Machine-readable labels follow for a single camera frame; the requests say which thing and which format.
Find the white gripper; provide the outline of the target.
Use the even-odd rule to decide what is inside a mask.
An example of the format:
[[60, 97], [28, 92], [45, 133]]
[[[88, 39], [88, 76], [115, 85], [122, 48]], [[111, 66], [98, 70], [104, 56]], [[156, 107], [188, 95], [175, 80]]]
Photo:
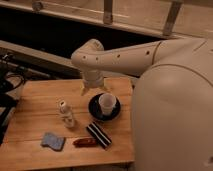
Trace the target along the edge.
[[88, 88], [97, 88], [109, 93], [109, 90], [104, 86], [104, 77], [100, 70], [87, 70], [82, 72], [83, 83], [81, 87], [81, 96], [88, 92]]

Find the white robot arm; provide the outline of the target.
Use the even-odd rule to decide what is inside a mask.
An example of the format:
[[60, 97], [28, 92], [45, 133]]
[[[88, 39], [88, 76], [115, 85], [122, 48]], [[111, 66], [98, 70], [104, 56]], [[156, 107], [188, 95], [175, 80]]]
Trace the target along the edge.
[[213, 40], [161, 40], [104, 50], [90, 40], [72, 64], [138, 81], [132, 96], [135, 171], [213, 171]]

